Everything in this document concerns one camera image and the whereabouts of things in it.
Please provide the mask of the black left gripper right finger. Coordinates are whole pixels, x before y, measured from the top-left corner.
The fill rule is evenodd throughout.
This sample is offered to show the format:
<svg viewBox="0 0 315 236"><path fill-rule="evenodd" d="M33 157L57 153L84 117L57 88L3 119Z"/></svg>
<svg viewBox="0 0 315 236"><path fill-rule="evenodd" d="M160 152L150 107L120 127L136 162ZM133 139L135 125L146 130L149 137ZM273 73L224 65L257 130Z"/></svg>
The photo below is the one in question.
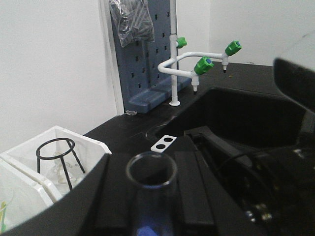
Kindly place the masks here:
<svg viewBox="0 0 315 236"><path fill-rule="evenodd" d="M178 166L178 236L265 236L232 200L193 141L182 136L170 146Z"/></svg>

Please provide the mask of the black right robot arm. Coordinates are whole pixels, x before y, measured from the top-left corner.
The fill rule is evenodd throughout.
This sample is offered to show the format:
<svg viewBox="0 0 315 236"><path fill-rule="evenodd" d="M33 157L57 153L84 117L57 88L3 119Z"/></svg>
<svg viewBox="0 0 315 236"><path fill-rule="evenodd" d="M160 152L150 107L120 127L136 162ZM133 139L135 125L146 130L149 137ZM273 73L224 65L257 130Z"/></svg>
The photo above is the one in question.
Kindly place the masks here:
<svg viewBox="0 0 315 236"><path fill-rule="evenodd" d="M190 138L221 234L315 233L315 74L275 61L279 95L212 88L168 125Z"/></svg>

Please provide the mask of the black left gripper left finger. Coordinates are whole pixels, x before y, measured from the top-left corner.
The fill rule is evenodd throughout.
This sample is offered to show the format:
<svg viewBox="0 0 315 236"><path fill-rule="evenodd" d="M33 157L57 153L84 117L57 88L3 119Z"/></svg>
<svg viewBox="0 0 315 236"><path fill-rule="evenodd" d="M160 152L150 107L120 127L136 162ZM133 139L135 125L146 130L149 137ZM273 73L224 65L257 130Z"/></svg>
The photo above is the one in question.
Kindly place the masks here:
<svg viewBox="0 0 315 236"><path fill-rule="evenodd" d="M6 236L126 236L126 153L106 154L72 191Z"/></svg>

